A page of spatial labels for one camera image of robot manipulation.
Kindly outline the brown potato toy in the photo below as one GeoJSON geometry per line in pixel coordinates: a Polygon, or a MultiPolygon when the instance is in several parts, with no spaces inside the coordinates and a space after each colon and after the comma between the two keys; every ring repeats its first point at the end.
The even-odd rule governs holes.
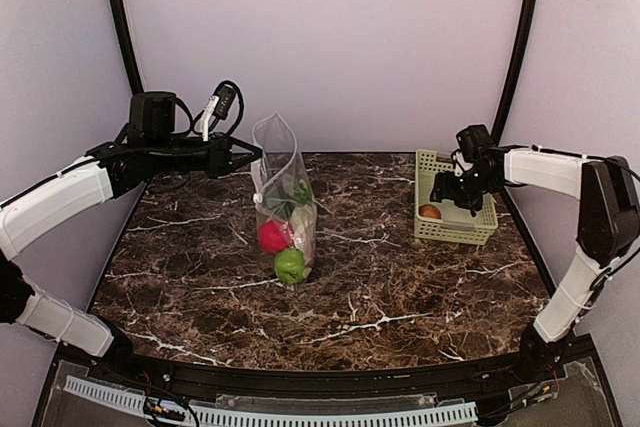
{"type": "Polygon", "coordinates": [[[419,207],[418,213],[421,217],[429,219],[441,219],[442,213],[439,208],[432,204],[423,204],[419,207]]]}

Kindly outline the clear zip top bag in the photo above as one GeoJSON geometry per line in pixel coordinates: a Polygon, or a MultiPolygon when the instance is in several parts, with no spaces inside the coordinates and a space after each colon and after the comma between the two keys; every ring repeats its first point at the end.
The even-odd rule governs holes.
{"type": "Polygon", "coordinates": [[[257,122],[251,163],[259,246],[271,255],[280,282],[307,281],[315,262],[317,203],[297,138],[277,113],[257,122]]]}

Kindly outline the red pepper toy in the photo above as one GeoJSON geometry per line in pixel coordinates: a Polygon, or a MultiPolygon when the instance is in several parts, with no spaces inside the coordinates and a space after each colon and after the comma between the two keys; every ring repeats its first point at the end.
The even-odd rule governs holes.
{"type": "Polygon", "coordinates": [[[258,229],[261,249],[269,254],[277,254],[293,245],[292,231],[287,222],[269,220],[258,229]]]}

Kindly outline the green apple toy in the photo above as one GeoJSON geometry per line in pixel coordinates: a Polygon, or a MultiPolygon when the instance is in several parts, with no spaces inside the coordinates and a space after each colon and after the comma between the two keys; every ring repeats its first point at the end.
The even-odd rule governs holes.
{"type": "Polygon", "coordinates": [[[289,248],[275,256],[274,270],[278,279],[285,284],[298,284],[305,277],[305,259],[302,251],[289,248]]]}

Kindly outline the dark green pepper toy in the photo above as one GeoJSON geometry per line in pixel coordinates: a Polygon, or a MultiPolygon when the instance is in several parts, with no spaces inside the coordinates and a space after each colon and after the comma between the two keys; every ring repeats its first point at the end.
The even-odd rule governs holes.
{"type": "Polygon", "coordinates": [[[288,219],[296,207],[296,202],[286,192],[275,190],[265,194],[263,205],[270,215],[288,219]]]}

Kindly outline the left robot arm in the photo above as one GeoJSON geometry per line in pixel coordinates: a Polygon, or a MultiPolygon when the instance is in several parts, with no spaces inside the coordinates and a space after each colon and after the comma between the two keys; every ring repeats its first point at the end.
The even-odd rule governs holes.
{"type": "Polygon", "coordinates": [[[163,172],[227,176],[260,159],[260,148],[234,137],[245,103],[239,87],[221,82],[203,111],[175,129],[178,111],[188,110],[176,94],[134,95],[129,120],[116,139],[88,150],[70,166],[1,204],[1,321],[19,324],[105,358],[129,346],[126,336],[100,318],[82,312],[28,279],[15,260],[35,240],[76,215],[117,199],[163,172]],[[239,110],[224,132],[216,131],[231,107],[239,110]]]}

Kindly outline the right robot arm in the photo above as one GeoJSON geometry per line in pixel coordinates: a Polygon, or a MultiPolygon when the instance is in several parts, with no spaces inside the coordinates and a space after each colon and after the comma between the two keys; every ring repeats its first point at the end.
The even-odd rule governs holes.
{"type": "Polygon", "coordinates": [[[513,374],[526,382],[562,357],[574,326],[605,284],[639,249],[639,176],[621,156],[595,156],[541,146],[499,145],[471,125],[456,135],[452,168],[435,176],[430,199],[476,215],[484,198],[510,187],[536,187],[572,198],[577,206],[573,258],[549,302],[521,335],[513,374]]]}

